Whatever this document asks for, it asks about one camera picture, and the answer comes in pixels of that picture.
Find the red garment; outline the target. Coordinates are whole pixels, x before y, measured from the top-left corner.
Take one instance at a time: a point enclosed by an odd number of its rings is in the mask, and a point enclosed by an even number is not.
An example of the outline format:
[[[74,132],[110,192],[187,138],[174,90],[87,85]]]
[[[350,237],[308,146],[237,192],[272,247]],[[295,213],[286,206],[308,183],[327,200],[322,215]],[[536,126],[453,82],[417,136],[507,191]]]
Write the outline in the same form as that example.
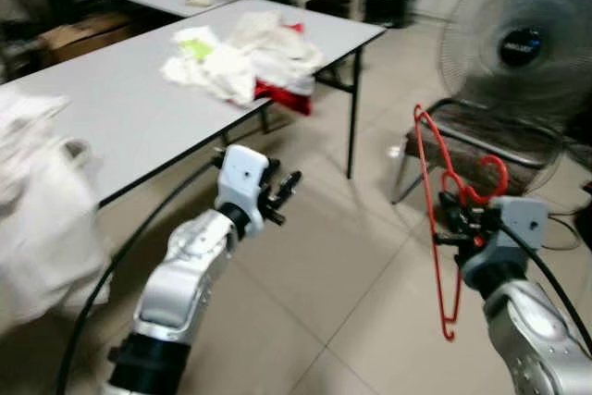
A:
[[[255,48],[251,62],[255,69],[253,98],[271,100],[302,116],[312,115],[315,89],[313,69],[321,54],[304,39],[305,26],[284,24],[293,37],[283,37],[278,47]]]

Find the white T-shirt green print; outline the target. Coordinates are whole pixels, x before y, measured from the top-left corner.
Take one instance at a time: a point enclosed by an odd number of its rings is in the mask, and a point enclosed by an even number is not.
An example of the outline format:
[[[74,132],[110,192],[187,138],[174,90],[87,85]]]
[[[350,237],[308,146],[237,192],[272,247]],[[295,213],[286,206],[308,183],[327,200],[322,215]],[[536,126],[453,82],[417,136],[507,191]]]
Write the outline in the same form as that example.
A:
[[[242,107],[255,102],[257,36],[236,31],[221,39],[210,27],[194,27],[175,32],[172,43],[175,53],[160,67],[165,80]]]

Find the red plastic hanger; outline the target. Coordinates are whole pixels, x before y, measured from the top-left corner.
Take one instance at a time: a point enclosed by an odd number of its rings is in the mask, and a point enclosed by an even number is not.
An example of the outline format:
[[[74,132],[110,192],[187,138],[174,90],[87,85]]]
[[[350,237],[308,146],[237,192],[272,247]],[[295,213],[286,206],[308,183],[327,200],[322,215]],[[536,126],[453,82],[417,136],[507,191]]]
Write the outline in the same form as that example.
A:
[[[497,155],[487,154],[479,158],[480,167],[489,167],[496,174],[496,182],[492,191],[488,193],[479,193],[473,185],[470,185],[462,179],[456,171],[453,163],[448,142],[445,141],[443,129],[431,117],[431,113],[426,110],[422,104],[414,105],[412,110],[412,133],[414,153],[420,159],[419,175],[420,185],[423,188],[425,203],[427,204],[426,217],[428,222],[428,244],[431,246],[433,260],[433,276],[436,282],[436,294],[438,302],[438,315],[441,336],[447,341],[454,341],[456,332],[455,325],[460,317],[460,302],[462,300],[461,285],[462,276],[457,274],[455,285],[452,289],[452,301],[445,299],[444,277],[441,272],[441,261],[439,258],[439,245],[441,239],[437,229],[436,201],[433,200],[433,191],[439,188],[446,193],[452,192],[461,206],[469,204],[486,205],[490,204],[495,197],[506,195],[509,189],[509,171],[503,159]],[[443,162],[443,171],[440,172],[437,184],[433,184],[430,178],[431,166],[426,154],[426,133],[430,133],[430,138],[436,143],[438,158]]]

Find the plain white T-shirt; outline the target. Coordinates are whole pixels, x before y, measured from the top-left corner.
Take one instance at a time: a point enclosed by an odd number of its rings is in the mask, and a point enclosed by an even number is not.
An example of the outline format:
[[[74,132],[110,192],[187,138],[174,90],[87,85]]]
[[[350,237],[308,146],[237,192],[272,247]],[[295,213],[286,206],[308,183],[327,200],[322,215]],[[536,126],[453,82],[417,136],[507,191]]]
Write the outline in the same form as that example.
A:
[[[88,141],[59,131],[70,102],[0,88],[0,339],[51,312],[79,314],[111,250]]]

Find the brown cardboard box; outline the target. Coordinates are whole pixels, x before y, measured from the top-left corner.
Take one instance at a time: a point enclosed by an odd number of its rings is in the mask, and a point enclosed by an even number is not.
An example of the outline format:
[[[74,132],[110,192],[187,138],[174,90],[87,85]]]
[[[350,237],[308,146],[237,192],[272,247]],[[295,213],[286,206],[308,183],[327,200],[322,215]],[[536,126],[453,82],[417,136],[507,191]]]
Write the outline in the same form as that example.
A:
[[[104,13],[43,32],[39,36],[39,43],[56,61],[65,61],[85,56],[107,45],[122,43],[136,34],[136,27],[130,16],[123,13]]]

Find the black table leg frame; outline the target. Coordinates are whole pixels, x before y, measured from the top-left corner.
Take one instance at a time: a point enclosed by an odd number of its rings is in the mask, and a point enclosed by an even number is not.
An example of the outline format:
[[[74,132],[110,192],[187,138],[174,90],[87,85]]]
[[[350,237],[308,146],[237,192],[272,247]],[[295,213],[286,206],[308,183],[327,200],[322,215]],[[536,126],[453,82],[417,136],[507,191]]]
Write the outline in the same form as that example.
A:
[[[347,149],[342,158],[342,174],[346,179],[354,177],[356,143],[361,104],[361,85],[363,85],[364,61],[367,43],[358,45],[350,52],[333,60],[329,65],[314,71],[314,86],[323,86],[330,90],[346,93],[350,96],[350,114],[347,120]]]

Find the large black floor fan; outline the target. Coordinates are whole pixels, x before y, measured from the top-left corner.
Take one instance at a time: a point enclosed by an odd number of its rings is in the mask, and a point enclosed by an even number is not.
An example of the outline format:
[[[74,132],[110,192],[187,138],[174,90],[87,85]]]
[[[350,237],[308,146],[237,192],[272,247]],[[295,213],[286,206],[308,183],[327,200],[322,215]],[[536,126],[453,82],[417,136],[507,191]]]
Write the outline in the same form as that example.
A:
[[[592,0],[458,0],[438,72],[453,99],[566,123],[591,96]]]

